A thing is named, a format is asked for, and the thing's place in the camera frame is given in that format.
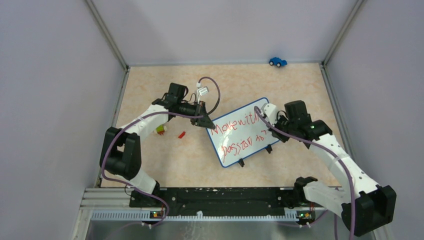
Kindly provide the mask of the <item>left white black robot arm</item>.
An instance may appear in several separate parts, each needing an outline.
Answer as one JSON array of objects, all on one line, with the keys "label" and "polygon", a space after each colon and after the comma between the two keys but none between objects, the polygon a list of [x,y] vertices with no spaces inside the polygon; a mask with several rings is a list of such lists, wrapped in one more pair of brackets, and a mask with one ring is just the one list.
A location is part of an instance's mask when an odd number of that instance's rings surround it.
[{"label": "left white black robot arm", "polygon": [[142,141],[174,117],[188,118],[196,127],[216,128],[204,101],[184,100],[187,91],[186,86],[171,83],[163,97],[154,100],[132,122],[120,128],[110,127],[105,132],[99,166],[103,172],[116,176],[119,183],[141,190],[141,200],[149,207],[160,202],[161,194],[155,190],[158,182],[142,169]]}]

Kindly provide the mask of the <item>blue toy car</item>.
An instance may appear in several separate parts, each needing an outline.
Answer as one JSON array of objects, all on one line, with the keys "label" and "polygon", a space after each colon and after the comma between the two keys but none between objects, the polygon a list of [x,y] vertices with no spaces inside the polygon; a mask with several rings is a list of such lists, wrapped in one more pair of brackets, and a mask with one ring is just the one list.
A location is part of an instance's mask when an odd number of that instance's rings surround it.
[{"label": "blue toy car", "polygon": [[273,57],[268,61],[268,64],[270,66],[276,66],[278,68],[284,67],[288,64],[288,62],[286,60],[283,60],[279,57]]}]

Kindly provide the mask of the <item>blue framed whiteboard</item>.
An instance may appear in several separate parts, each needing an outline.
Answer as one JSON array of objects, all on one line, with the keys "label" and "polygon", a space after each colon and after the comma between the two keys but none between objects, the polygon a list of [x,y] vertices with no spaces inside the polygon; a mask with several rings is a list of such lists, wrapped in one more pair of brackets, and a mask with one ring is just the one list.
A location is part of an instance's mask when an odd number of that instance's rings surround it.
[{"label": "blue framed whiteboard", "polygon": [[261,108],[268,103],[266,97],[259,98],[214,119],[215,129],[206,130],[223,168],[237,164],[279,141],[254,111],[254,107]]}]

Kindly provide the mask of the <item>red marker cap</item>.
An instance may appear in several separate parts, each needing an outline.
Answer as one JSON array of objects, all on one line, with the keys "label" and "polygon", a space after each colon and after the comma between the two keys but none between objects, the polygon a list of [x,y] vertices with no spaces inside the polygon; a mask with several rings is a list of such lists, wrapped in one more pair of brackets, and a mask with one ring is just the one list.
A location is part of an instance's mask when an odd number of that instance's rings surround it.
[{"label": "red marker cap", "polygon": [[186,132],[185,131],[183,131],[179,136],[178,136],[178,138],[179,139],[182,139],[184,136],[185,136],[185,134],[186,134]]}]

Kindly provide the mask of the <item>colourful toy brick figure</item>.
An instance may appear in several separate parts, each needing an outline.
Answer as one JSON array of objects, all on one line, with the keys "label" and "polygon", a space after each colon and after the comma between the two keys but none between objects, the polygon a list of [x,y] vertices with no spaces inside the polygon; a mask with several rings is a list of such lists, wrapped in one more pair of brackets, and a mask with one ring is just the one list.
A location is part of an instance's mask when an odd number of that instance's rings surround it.
[{"label": "colourful toy brick figure", "polygon": [[158,127],[155,129],[155,132],[156,132],[158,135],[163,135],[166,131],[167,131],[167,127],[166,127],[165,125],[163,125],[163,124],[161,124],[160,126],[158,126]]}]

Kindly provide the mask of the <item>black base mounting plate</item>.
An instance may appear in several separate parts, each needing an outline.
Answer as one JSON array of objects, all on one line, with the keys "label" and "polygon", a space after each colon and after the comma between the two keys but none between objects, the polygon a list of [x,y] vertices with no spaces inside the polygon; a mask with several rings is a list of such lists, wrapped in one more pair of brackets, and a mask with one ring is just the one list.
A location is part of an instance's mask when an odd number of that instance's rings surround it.
[{"label": "black base mounting plate", "polygon": [[168,216],[265,217],[283,216],[289,210],[311,212],[319,205],[301,201],[294,190],[284,187],[161,187],[153,197],[133,191],[131,208],[165,211]]}]

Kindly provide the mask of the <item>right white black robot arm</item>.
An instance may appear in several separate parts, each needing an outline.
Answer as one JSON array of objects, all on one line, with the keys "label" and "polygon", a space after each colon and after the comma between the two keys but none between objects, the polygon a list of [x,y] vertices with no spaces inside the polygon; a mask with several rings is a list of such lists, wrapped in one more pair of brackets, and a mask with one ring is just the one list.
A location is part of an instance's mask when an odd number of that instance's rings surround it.
[{"label": "right white black robot arm", "polygon": [[302,142],[322,160],[342,187],[338,191],[314,177],[298,177],[294,202],[299,206],[310,202],[322,205],[340,217],[357,237],[391,223],[397,199],[395,190],[368,176],[343,149],[331,128],[323,120],[312,120],[304,101],[286,103],[284,108],[280,110],[271,103],[262,107],[272,136],[283,143],[289,139]]}]

